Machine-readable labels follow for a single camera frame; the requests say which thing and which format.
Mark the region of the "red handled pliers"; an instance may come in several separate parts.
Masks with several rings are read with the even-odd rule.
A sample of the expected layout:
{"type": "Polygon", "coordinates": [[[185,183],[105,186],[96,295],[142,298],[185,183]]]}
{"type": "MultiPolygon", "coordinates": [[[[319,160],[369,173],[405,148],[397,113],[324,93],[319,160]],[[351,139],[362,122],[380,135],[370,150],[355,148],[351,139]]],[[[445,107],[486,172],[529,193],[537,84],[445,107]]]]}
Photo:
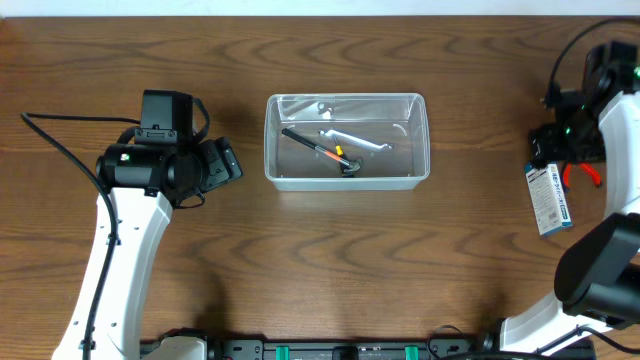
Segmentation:
{"type": "Polygon", "coordinates": [[[583,173],[589,176],[596,188],[600,188],[603,185],[602,176],[592,165],[588,163],[566,162],[563,164],[560,171],[562,186],[565,192],[570,191],[570,174],[573,168],[579,168],[583,173]]]}

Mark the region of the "blue white cardboard box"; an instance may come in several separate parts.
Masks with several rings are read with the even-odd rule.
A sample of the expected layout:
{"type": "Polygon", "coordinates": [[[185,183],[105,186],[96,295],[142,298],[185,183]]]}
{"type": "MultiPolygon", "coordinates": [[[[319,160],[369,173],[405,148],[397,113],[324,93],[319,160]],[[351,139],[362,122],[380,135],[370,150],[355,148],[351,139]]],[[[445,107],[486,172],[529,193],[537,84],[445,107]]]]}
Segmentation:
{"type": "Polygon", "coordinates": [[[535,168],[527,163],[524,171],[539,234],[550,235],[571,227],[573,222],[557,165],[535,168]]]}

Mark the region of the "silver double ended wrench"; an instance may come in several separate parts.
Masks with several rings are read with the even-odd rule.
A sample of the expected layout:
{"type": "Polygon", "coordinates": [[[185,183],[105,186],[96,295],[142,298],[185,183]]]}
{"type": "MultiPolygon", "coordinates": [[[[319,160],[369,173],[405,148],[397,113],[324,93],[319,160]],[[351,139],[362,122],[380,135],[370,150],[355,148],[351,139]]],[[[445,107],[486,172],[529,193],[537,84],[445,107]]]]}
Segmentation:
{"type": "Polygon", "coordinates": [[[320,129],[318,134],[321,137],[331,139],[336,145],[346,143],[348,145],[353,145],[373,152],[383,152],[394,149],[394,145],[391,143],[374,143],[362,137],[338,131],[333,128],[328,130],[320,129]]]}

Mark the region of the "yellow black screwdriver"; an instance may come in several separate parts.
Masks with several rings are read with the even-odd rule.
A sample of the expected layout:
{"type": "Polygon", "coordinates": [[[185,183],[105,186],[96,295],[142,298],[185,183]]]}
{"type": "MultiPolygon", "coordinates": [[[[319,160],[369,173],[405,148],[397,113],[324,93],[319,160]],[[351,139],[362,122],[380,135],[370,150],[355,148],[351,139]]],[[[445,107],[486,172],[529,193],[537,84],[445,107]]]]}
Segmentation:
{"type": "Polygon", "coordinates": [[[342,146],[337,139],[334,139],[336,154],[342,159],[347,161],[347,164],[340,163],[343,178],[354,178],[355,173],[359,170],[360,165],[347,157],[342,146]]]}

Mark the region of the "clear plastic container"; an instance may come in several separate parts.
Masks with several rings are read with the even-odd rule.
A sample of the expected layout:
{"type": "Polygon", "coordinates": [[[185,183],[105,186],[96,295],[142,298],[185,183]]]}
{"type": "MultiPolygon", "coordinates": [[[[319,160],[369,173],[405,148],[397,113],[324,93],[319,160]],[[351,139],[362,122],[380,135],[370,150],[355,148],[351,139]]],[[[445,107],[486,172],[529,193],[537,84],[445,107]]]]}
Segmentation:
{"type": "Polygon", "coordinates": [[[411,190],[430,174],[426,102],[418,93],[276,94],[267,101],[264,172],[280,191],[411,190]],[[347,157],[361,162],[354,178],[340,165],[284,136],[291,128],[330,150],[335,143],[318,134],[336,129],[393,150],[373,152],[346,143],[347,157]]]}

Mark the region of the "small black handled hammer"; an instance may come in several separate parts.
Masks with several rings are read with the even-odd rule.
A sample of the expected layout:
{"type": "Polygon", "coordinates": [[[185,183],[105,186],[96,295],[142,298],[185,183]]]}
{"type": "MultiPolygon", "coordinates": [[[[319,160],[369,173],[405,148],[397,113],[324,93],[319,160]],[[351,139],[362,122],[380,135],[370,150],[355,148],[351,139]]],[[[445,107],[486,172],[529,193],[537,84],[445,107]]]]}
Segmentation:
{"type": "MultiPolygon", "coordinates": [[[[340,165],[340,163],[347,164],[347,161],[342,160],[336,154],[336,150],[330,150],[328,147],[326,147],[326,146],[324,146],[324,145],[322,145],[322,144],[320,144],[318,142],[315,142],[315,141],[313,141],[313,140],[311,140],[311,139],[309,139],[307,137],[304,137],[304,136],[300,135],[299,133],[293,131],[291,128],[284,128],[281,131],[281,133],[284,136],[294,140],[295,142],[297,142],[297,143],[299,143],[299,144],[301,144],[303,146],[306,146],[308,148],[311,148],[312,150],[315,150],[315,151],[319,152],[320,154],[323,154],[326,157],[336,161],[339,165],[340,165]]],[[[357,162],[360,165],[360,167],[359,167],[359,170],[360,170],[361,169],[361,162],[358,161],[358,160],[354,160],[354,161],[357,162]]]]}

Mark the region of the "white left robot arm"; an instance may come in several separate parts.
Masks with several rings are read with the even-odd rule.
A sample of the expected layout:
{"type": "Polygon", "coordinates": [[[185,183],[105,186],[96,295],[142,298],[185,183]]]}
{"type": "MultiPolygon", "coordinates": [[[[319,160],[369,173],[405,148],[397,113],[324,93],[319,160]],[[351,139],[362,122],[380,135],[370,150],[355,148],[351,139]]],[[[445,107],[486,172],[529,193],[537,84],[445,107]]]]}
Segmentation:
{"type": "Polygon", "coordinates": [[[141,123],[121,134],[96,162],[95,237],[70,323],[56,359],[137,359],[154,259],[176,209],[243,174],[227,138],[195,127],[202,101],[147,90],[141,123]]]}

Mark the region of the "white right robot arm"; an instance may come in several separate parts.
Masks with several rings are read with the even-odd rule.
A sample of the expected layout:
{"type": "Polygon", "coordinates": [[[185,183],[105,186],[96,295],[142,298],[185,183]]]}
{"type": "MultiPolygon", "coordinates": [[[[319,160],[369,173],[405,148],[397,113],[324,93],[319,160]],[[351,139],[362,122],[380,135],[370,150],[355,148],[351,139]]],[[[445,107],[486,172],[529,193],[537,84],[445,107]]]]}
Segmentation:
{"type": "Polygon", "coordinates": [[[545,98],[555,120],[530,131],[525,167],[542,235],[571,225],[565,193],[571,168],[606,188],[603,220],[561,257],[550,294],[501,321],[486,352],[518,358],[579,358],[575,345],[639,322],[639,49],[613,41],[592,48],[582,87],[557,84],[545,98]]]}

